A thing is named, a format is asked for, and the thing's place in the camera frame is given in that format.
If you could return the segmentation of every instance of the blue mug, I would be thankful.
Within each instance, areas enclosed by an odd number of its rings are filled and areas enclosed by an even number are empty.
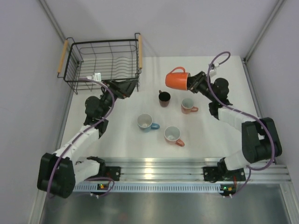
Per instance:
[[[153,118],[148,113],[140,114],[137,118],[137,124],[143,132],[149,132],[151,129],[157,130],[159,124],[153,123]]]

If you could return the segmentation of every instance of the mug handle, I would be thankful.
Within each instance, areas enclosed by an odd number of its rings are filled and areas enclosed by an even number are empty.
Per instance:
[[[184,147],[184,146],[185,146],[185,143],[184,143],[181,139],[178,139],[178,140],[176,141],[176,144],[177,144],[178,146],[181,146],[181,147]]]
[[[198,111],[198,107],[192,107],[192,109],[191,109],[191,112],[196,112],[196,111]]]
[[[177,70],[177,69],[181,69],[181,70],[183,70],[184,73],[186,72],[184,67],[176,67],[176,68],[173,69],[171,72],[169,72],[169,74],[170,74],[170,73],[173,73],[173,72],[174,72],[175,70]]]
[[[150,126],[151,129],[154,129],[154,130],[157,130],[160,128],[160,125],[159,124],[156,124],[156,123],[152,123],[151,126]]]

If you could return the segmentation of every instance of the black wire basket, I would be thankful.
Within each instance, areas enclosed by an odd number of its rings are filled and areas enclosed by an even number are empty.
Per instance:
[[[69,55],[65,72],[61,74],[66,50]],[[134,39],[103,40],[75,42],[69,37],[64,42],[58,78],[63,78],[71,89],[78,94],[79,90],[95,90],[100,86],[82,81],[81,78],[100,73],[101,80],[139,80],[142,71],[142,36],[135,34]]]

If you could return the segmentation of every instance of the pink mug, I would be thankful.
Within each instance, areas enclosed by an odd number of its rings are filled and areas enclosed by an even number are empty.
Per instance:
[[[177,144],[181,147],[185,146],[185,143],[179,139],[181,137],[181,132],[175,126],[167,127],[164,132],[164,137],[169,144]]]
[[[189,114],[191,112],[197,112],[198,107],[194,106],[194,101],[191,98],[185,98],[182,101],[181,109],[184,114]]]

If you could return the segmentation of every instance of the gray wall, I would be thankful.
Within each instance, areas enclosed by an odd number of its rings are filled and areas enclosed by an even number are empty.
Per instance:
[[[56,78],[62,43],[36,0],[1,1],[0,39],[0,223],[21,224],[69,89]]]
[[[299,196],[299,1],[287,0],[253,54],[249,71],[263,114],[276,122]]]
[[[274,0],[48,0],[77,41],[144,37],[145,56],[245,56]]]

